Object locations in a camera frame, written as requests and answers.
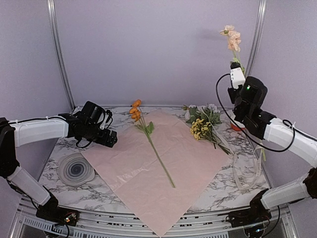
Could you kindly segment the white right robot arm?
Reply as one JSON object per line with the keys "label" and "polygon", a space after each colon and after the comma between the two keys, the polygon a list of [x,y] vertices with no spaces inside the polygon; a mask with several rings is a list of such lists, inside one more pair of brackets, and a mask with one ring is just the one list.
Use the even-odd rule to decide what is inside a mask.
{"label": "white right robot arm", "polygon": [[267,87],[257,78],[244,75],[230,76],[228,93],[234,104],[235,124],[241,123],[249,135],[277,145],[271,152],[289,153],[305,161],[311,168],[299,178],[275,188],[261,191],[250,202],[245,217],[256,222],[272,207],[317,197],[317,140],[298,130],[287,119],[261,109]]}

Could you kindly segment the pink wrapping paper sheet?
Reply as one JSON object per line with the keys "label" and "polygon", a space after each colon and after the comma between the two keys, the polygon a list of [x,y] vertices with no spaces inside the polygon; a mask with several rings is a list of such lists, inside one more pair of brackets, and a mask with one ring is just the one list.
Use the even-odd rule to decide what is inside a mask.
{"label": "pink wrapping paper sheet", "polygon": [[107,148],[95,145],[85,159],[114,194],[157,236],[163,236],[196,202],[229,157],[207,141],[197,141],[174,115],[156,110],[151,139],[176,188],[173,188],[145,134],[130,126]]}

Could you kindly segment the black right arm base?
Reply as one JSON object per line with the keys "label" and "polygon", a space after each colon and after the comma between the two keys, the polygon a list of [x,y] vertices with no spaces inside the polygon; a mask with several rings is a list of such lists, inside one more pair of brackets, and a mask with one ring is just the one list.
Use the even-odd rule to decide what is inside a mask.
{"label": "black right arm base", "polygon": [[270,211],[263,206],[261,198],[261,194],[255,196],[250,201],[249,208],[229,212],[225,220],[229,222],[233,228],[269,221],[272,215]]}

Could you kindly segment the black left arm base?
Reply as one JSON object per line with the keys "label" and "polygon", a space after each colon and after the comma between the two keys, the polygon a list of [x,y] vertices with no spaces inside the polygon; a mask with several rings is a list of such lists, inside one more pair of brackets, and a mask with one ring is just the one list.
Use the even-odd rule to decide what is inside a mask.
{"label": "black left arm base", "polygon": [[60,207],[58,200],[55,197],[51,197],[46,204],[39,205],[36,217],[56,222],[60,225],[67,224],[69,226],[76,226],[79,212],[77,210]]}

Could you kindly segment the peach fake flower stem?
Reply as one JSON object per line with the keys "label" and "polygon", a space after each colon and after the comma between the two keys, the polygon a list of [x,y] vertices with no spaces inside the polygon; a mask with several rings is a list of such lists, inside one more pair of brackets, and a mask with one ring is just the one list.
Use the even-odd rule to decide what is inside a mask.
{"label": "peach fake flower stem", "polygon": [[235,30],[233,25],[225,25],[224,29],[220,31],[222,36],[227,38],[227,46],[230,51],[233,53],[233,60],[232,62],[239,63],[242,69],[243,74],[245,75],[245,68],[242,64],[241,57],[240,57],[240,44],[241,40],[241,33]]}

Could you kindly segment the orange fake flower stem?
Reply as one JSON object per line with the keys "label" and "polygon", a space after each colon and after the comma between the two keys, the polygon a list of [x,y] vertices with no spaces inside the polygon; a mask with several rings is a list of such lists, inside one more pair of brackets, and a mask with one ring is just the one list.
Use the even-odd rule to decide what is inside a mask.
{"label": "orange fake flower stem", "polygon": [[129,111],[131,118],[135,120],[135,127],[138,128],[140,131],[142,131],[145,134],[145,136],[147,137],[148,142],[151,145],[151,147],[152,147],[160,165],[162,166],[166,176],[168,177],[168,180],[169,180],[171,186],[173,188],[176,188],[175,183],[172,180],[172,177],[170,176],[166,166],[164,165],[163,161],[161,160],[161,158],[157,152],[157,149],[156,149],[156,147],[153,144],[153,141],[151,139],[151,134],[153,133],[154,128],[155,128],[154,123],[152,121],[150,121],[149,123],[147,123],[145,121],[144,114],[141,110],[141,104],[142,104],[142,101],[140,99],[137,99],[131,105],[131,109]]}

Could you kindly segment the yellow fake flower bunch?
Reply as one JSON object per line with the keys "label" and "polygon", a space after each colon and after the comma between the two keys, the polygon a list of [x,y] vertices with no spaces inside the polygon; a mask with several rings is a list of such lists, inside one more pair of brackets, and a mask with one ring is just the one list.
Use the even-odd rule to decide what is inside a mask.
{"label": "yellow fake flower bunch", "polygon": [[196,119],[194,122],[192,122],[190,132],[196,140],[209,141],[213,144],[215,149],[219,147],[227,155],[231,154],[229,148],[224,145],[220,139],[220,136],[216,134],[216,130],[213,128],[213,125],[210,121],[205,119]]}

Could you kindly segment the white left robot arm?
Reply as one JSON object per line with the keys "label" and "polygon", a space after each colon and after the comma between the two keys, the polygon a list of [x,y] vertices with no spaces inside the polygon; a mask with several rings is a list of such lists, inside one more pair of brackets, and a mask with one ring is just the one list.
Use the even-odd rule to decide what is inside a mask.
{"label": "white left robot arm", "polygon": [[113,147],[117,133],[109,126],[113,122],[111,110],[87,101],[74,114],[23,120],[0,119],[0,176],[10,185],[43,206],[51,220],[59,220],[63,213],[51,195],[40,183],[38,176],[44,161],[53,149],[53,142],[60,138],[74,138],[87,144],[96,143]]}

